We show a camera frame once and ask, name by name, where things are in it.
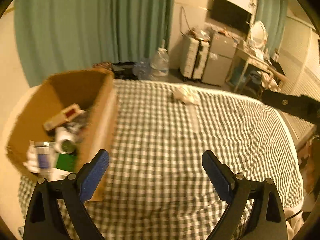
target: mini fridge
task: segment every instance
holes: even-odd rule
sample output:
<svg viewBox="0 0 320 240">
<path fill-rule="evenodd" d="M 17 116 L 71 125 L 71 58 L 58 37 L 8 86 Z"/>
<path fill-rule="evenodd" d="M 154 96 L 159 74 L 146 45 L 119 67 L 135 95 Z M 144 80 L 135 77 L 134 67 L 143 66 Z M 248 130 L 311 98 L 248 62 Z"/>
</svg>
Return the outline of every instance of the mini fridge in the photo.
<svg viewBox="0 0 320 240">
<path fill-rule="evenodd" d="M 201 81 L 210 85 L 222 86 L 229 73 L 235 52 L 236 44 L 232 38 L 213 32 Z"/>
</svg>

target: blue gripper pad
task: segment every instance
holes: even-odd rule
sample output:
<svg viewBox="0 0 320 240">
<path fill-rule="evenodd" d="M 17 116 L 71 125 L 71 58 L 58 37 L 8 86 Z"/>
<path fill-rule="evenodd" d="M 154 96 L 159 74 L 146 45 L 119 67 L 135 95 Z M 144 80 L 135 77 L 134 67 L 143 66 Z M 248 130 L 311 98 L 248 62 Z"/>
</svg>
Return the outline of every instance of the blue gripper pad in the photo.
<svg viewBox="0 0 320 240">
<path fill-rule="evenodd" d="M 202 154 L 202 166 L 218 193 L 219 198 L 227 203 L 231 203 L 233 199 L 231 184 L 220 170 L 223 164 L 221 164 L 212 151 L 205 151 Z"/>
<path fill-rule="evenodd" d="M 100 150 L 90 163 L 85 164 L 79 171 L 77 186 L 82 203 L 92 198 L 102 176 L 109 166 L 109 153 Z"/>
</svg>

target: cardboard box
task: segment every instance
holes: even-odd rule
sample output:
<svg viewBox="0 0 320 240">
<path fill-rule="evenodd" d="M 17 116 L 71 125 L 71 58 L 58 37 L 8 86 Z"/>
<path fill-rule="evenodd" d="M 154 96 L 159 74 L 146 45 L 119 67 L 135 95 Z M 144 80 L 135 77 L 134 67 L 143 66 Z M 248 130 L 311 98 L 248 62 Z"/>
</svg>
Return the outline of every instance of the cardboard box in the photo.
<svg viewBox="0 0 320 240">
<path fill-rule="evenodd" d="M 8 140 L 7 156 L 12 164 L 36 182 L 38 177 L 23 165 L 27 161 L 29 141 L 51 141 L 52 136 L 44 130 L 44 122 L 74 103 L 83 110 L 91 107 L 85 137 L 78 149 L 76 172 L 100 149 L 110 152 L 117 115 L 112 78 L 112 72 L 80 70 L 55 74 L 44 81 L 17 118 Z M 105 177 L 106 174 L 92 201 L 103 199 Z"/>
</svg>

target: clothes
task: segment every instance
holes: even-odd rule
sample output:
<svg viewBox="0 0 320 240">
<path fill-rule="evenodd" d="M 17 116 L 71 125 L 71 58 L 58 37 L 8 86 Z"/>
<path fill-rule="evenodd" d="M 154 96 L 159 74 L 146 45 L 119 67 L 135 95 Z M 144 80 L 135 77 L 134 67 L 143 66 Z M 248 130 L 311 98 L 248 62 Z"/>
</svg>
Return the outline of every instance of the clothes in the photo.
<svg viewBox="0 0 320 240">
<path fill-rule="evenodd" d="M 198 105 L 200 103 L 198 92 L 186 86 L 178 87 L 172 94 L 175 99 L 181 100 L 185 104 Z"/>
<path fill-rule="evenodd" d="M 295 208 L 284 208 L 285 218 L 287 219 L 296 214 L 299 210 L 301 210 L 302 204 L 303 203 L 301 202 Z M 293 239 L 293 237 L 297 234 L 297 232 L 300 230 L 303 224 L 304 221 L 302 219 L 302 212 L 287 221 L 288 240 Z"/>
<path fill-rule="evenodd" d="M 269 74 L 263 71 L 257 71 L 261 75 L 261 84 L 265 89 L 270 89 L 274 92 L 280 92 L 281 88 L 277 85 L 273 78 L 270 78 Z"/>
</svg>

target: white cloth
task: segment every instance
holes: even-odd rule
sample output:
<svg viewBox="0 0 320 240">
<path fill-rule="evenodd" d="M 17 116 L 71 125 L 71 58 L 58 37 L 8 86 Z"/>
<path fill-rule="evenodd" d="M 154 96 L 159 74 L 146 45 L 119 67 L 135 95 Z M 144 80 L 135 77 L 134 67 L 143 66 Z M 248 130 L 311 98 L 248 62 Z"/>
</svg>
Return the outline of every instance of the white cloth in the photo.
<svg viewBox="0 0 320 240">
<path fill-rule="evenodd" d="M 276 81 L 273 78 L 270 78 L 270 76 L 263 72 L 263 71 L 257 71 L 261 76 L 261 84 L 265 89 L 270 89 L 274 92 L 280 92 L 281 88 L 278 87 Z"/>
<path fill-rule="evenodd" d="M 285 218 L 289 218 L 296 214 L 299 210 L 302 209 L 303 201 L 299 205 L 294 208 L 284 208 L 284 216 Z M 287 222 L 287 232 L 288 232 L 288 240 L 293 239 L 293 237 L 297 234 L 300 228 L 303 226 L 304 221 L 302 219 L 302 212 L 295 217 L 291 218 Z"/>
<path fill-rule="evenodd" d="M 198 105 L 200 102 L 198 92 L 186 86 L 177 87 L 172 94 L 175 99 L 181 100 L 186 105 Z"/>
<path fill-rule="evenodd" d="M 23 163 L 27 167 L 28 171 L 33 173 L 40 173 L 37 153 L 33 141 L 30 141 L 29 148 L 27 150 L 27 162 Z"/>
</svg>

